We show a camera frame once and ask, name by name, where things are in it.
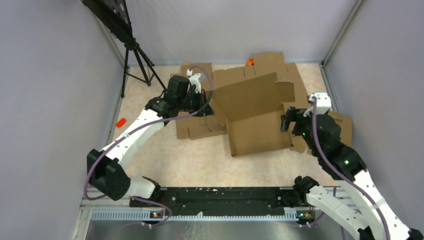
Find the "cardboard box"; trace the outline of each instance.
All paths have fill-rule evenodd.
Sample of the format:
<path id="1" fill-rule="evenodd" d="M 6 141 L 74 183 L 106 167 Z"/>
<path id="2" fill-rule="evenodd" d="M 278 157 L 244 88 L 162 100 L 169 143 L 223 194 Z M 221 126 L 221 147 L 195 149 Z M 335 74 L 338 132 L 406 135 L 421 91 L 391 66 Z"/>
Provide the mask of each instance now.
<path id="1" fill-rule="evenodd" d="M 210 106 L 227 124 L 233 157 L 292 146 L 290 134 L 280 132 L 280 116 L 285 103 L 296 102 L 294 83 L 302 81 L 297 67 L 286 64 L 282 52 L 256 54 L 253 61 L 254 66 L 213 73 Z"/>
<path id="2" fill-rule="evenodd" d="M 330 115 L 335 120 L 335 123 L 341 127 L 340 141 L 346 144 L 347 146 L 352 147 L 352 136 L 353 136 L 352 118 L 348 116 L 344 116 L 343 114 L 335 112 L 335 111 L 329 111 L 328 115 Z M 305 150 L 307 150 L 308 148 L 308 145 L 303 140 L 302 136 L 292 135 L 291 144 L 292 144 L 291 149 L 299 153 L 304 153 Z"/>
<path id="3" fill-rule="evenodd" d="M 183 63 L 181 65 L 181 72 L 171 74 L 171 77 L 173 75 L 180 75 L 187 77 L 187 69 L 193 65 L 198 65 L 207 70 L 207 72 L 212 76 L 212 64 L 211 63 Z M 193 69 L 193 73 L 201 73 L 202 70 L 198 68 Z M 202 88 L 210 89 L 209 81 L 205 80 L 202 83 Z M 178 115 L 187 115 L 186 112 L 180 112 Z M 176 137 L 178 139 L 201 139 L 201 138 L 207 138 L 212 136 L 218 136 L 223 135 L 227 133 L 227 127 L 225 124 L 221 124 L 218 122 L 216 117 L 214 115 L 212 116 L 205 116 L 205 117 L 187 117 L 183 119 L 178 119 L 175 121 L 176 124 Z"/>

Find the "black tripod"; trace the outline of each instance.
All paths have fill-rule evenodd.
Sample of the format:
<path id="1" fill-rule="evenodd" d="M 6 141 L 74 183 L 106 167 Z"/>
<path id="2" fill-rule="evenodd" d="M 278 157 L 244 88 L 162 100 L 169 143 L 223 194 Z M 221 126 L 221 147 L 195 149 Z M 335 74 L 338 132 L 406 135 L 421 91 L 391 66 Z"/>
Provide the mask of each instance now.
<path id="1" fill-rule="evenodd" d="M 82 3 L 87 6 L 94 15 L 110 30 L 110 32 L 116 36 L 125 46 L 125 63 L 123 67 L 123 79 L 122 79 L 122 92 L 121 98 L 124 97 L 126 75 L 138 79 L 142 82 L 147 83 L 148 86 L 152 84 L 153 76 L 157 78 L 163 89 L 166 89 L 164 83 L 159 78 L 156 71 L 153 69 L 154 64 L 147 57 L 145 52 L 141 49 L 138 42 L 133 36 L 133 28 L 131 27 L 130 16 L 128 15 L 127 3 L 125 0 L 81 0 Z M 128 67 L 128 54 L 130 51 L 134 52 L 135 58 L 137 59 L 138 65 L 141 68 L 144 79 L 129 74 Z M 147 67 L 153 75 L 147 76 L 146 70 L 143 66 L 142 59 L 146 62 Z"/>

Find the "tripod leg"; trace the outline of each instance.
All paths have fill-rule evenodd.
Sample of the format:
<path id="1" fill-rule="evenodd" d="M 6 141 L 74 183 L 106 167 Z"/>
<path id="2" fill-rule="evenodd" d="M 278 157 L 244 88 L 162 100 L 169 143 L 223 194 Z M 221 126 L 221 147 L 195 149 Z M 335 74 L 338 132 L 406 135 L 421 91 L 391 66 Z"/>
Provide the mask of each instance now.
<path id="1" fill-rule="evenodd" d="M 125 63 L 123 65 L 123 78 L 122 78 L 122 92 L 120 94 L 121 98 L 124 98 L 124 92 L 125 92 L 125 79 L 126 79 L 126 75 L 127 75 L 127 71 L 128 71 L 128 52 L 129 50 L 126 49 L 125 50 Z"/>
<path id="2" fill-rule="evenodd" d="M 143 66 L 143 62 L 140 59 L 140 55 L 137 52 L 137 49 L 134 49 L 133 51 L 134 51 L 135 58 L 137 59 L 138 65 L 141 68 L 141 72 L 143 73 L 143 76 L 144 76 L 144 80 L 142 80 L 142 81 L 145 82 L 145 83 L 147 83 L 147 86 L 150 86 L 149 77 L 147 76 L 145 67 Z"/>
<path id="3" fill-rule="evenodd" d="M 167 89 L 167 87 L 165 86 L 165 84 L 161 81 L 161 79 L 159 78 L 158 74 L 157 74 L 157 73 L 156 73 L 156 71 L 153 69 L 152 65 L 150 64 L 150 62 L 149 62 L 150 60 L 149 60 L 149 58 L 147 57 L 147 55 L 143 52 L 143 50 L 142 50 L 140 47 L 138 47 L 138 51 L 140 52 L 141 56 L 142 56 L 142 57 L 143 57 L 143 59 L 145 60 L 145 62 L 146 62 L 146 64 L 147 64 L 148 68 L 151 70 L 151 72 L 153 73 L 153 75 L 157 78 L 157 80 L 159 81 L 160 85 L 162 85 L 162 88 L 163 88 L 163 89 Z"/>

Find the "marble patterned surface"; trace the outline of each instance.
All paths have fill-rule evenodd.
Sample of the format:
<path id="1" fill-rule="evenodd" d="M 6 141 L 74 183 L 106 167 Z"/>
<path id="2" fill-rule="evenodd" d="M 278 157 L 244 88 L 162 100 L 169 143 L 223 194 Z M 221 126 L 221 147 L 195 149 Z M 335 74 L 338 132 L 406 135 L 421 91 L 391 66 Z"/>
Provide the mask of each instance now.
<path id="1" fill-rule="evenodd" d="M 239 66 L 242 64 L 214 65 L 213 69 Z M 317 63 L 301 63 L 297 67 L 308 93 L 326 90 Z M 165 85 L 168 84 L 170 74 L 180 72 L 180 66 L 155 66 L 154 69 Z M 139 67 L 132 67 L 130 73 L 143 78 Z M 148 100 L 161 92 L 162 88 L 156 79 L 148 87 L 129 77 L 118 117 L 126 118 L 127 122 L 115 129 L 114 138 L 137 118 Z M 146 142 L 135 154 L 126 172 L 129 176 L 146 176 L 164 187 L 292 186 L 299 175 L 311 176 L 324 186 L 335 185 L 333 179 L 318 165 L 316 158 L 306 152 L 282 149 L 233 158 L 227 135 L 197 140 L 177 139 L 174 122 L 170 122 Z"/>

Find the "white wall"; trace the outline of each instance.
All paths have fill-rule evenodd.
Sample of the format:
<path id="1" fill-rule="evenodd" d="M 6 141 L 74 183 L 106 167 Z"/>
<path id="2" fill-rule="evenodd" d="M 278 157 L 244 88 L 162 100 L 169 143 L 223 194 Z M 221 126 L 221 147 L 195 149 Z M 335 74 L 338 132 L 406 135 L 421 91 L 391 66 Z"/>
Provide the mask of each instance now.
<path id="1" fill-rule="evenodd" d="M 0 9 L 0 239 L 69 239 L 123 70 L 79 0 Z"/>
<path id="2" fill-rule="evenodd" d="M 324 59 L 355 0 L 127 0 L 133 34 L 153 63 L 243 63 L 284 51 Z M 122 52 L 124 46 L 118 41 Z M 136 65 L 134 54 L 130 64 Z"/>
<path id="3" fill-rule="evenodd" d="M 354 146 L 401 219 L 424 231 L 424 1 L 366 1 L 328 71 Z"/>

